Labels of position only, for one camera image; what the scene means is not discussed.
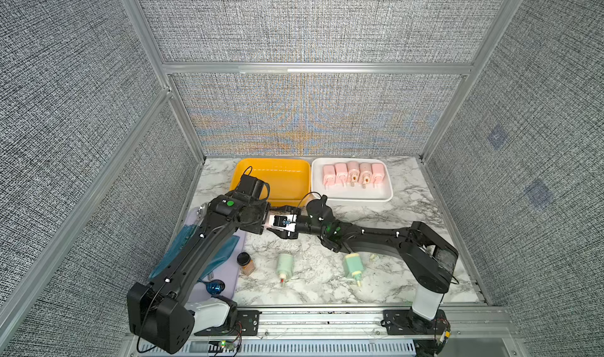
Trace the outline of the yellow plastic storage box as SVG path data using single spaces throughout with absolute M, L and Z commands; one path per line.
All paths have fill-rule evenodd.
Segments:
M 270 185 L 268 201 L 274 207 L 295 206 L 311 191 L 311 165 L 306 160 L 286 158 L 246 158 L 235 167 L 230 190 L 246 173 Z

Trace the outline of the white plastic storage box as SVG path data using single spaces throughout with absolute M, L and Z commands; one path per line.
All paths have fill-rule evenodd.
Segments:
M 346 187 L 335 184 L 326 189 L 322 184 L 322 167 L 324 165 L 335 165 L 336 163 L 348 163 L 349 161 L 357 161 L 360 163 L 382 163 L 385 166 L 385 179 L 379 187 L 374 187 L 372 181 L 365 189 L 359 181 L 354 187 L 351 187 L 347 182 Z M 311 164 L 311 190 L 328 196 L 334 204 L 344 203 L 385 203 L 393 198 L 393 183 L 390 178 L 389 170 L 386 164 L 377 159 L 363 158 L 316 158 Z

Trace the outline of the pink pencil sharpener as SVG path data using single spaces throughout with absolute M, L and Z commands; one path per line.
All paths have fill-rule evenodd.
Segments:
M 374 187 L 379 187 L 383 184 L 385 179 L 385 166 L 382 163 L 373 163 L 371 165 L 372 170 L 372 184 Z

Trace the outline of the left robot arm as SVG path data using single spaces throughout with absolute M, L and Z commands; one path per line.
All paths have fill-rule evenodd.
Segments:
M 270 207 L 266 200 L 235 193 L 210 201 L 201 225 L 171 263 L 128 291 L 130 331 L 165 352 L 178 352 L 194 332 L 194 315 L 185 304 L 204 269 L 237 230 L 261 233 Z

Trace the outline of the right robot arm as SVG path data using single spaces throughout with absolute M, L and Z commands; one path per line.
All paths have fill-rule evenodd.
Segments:
M 305 209 L 288 205 L 271 207 L 265 228 L 281 239 L 314 235 L 334 253 L 374 253 L 401 258 L 418 283 L 411 311 L 426 321 L 437 317 L 440 304 L 455 280 L 458 250 L 420 221 L 390 229 L 358 226 L 338 219 L 327 205 L 327 197 L 322 196 L 309 201 Z

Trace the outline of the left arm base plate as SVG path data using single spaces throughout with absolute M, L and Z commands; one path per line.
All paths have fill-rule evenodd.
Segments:
M 194 332 L 195 336 L 256 336 L 260 324 L 260 311 L 242 311 L 235 310 L 231 312 L 225 322 L 216 327 L 210 327 L 205 330 Z

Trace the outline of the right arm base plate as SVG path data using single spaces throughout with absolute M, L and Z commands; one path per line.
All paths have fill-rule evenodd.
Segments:
M 440 336 L 451 332 L 451 325 L 443 310 L 437 310 L 433 320 L 426 320 L 411 309 L 385 310 L 380 322 L 388 335 L 428 335 Z

